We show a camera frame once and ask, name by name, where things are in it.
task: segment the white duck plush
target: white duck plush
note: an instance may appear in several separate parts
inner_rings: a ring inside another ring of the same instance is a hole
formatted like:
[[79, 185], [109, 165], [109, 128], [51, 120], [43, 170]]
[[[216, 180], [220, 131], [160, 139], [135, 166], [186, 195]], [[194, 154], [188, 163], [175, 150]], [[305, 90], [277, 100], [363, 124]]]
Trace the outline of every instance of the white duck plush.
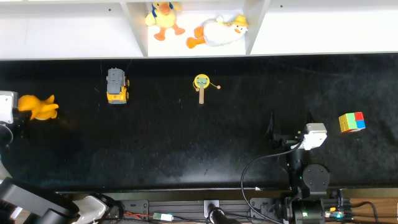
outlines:
[[207, 20], [203, 26], [195, 29], [195, 37], [187, 39], [187, 46], [192, 49], [206, 43], [217, 47], [239, 40], [248, 31], [249, 24], [243, 15], [238, 15], [232, 23], [225, 23], [222, 16]]

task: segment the wooden floor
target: wooden floor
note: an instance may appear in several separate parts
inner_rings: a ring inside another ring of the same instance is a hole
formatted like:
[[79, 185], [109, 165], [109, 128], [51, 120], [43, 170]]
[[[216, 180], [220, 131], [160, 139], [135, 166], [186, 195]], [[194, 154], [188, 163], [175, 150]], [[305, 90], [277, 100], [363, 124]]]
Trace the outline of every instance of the wooden floor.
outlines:
[[[352, 198], [351, 204], [356, 205], [361, 202], [372, 202], [377, 209], [379, 217], [393, 216], [394, 218], [379, 218], [381, 223], [398, 223], [398, 198]], [[353, 208], [356, 215], [369, 215], [373, 217], [373, 209], [370, 205], [363, 205], [359, 208]], [[28, 217], [29, 212], [23, 210], [16, 220], [16, 224], [22, 224]], [[354, 221], [376, 222], [374, 218], [355, 217]]]

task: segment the wooden handle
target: wooden handle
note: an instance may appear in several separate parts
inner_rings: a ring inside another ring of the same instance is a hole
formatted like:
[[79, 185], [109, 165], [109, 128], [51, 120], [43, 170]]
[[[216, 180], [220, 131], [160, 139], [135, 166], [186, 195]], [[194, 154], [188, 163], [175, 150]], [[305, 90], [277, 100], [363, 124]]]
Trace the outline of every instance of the wooden handle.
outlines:
[[199, 104], [205, 103], [205, 89], [203, 86], [199, 88]]

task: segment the yellow hat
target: yellow hat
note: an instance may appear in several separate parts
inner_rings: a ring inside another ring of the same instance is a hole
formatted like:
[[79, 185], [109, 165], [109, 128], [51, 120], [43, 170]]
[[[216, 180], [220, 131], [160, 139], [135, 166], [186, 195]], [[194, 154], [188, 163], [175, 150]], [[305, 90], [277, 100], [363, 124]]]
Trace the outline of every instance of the yellow hat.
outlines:
[[235, 21], [232, 22], [232, 24], [238, 25], [238, 26], [246, 26], [249, 27], [249, 24], [246, 22], [246, 17], [244, 15], [238, 15], [236, 16]]

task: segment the duck's orange beak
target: duck's orange beak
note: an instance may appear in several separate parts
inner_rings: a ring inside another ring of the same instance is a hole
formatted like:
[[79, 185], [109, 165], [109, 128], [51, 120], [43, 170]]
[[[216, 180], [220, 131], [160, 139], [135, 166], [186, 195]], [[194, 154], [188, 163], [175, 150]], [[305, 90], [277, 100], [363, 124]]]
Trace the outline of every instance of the duck's orange beak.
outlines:
[[165, 16], [167, 16], [168, 14], [170, 14], [170, 6], [169, 6], [169, 4], [167, 4], [167, 3], [161, 4], [160, 7], [159, 7], [159, 9], [160, 9], [160, 12], [161, 12], [163, 15], [165, 15]]

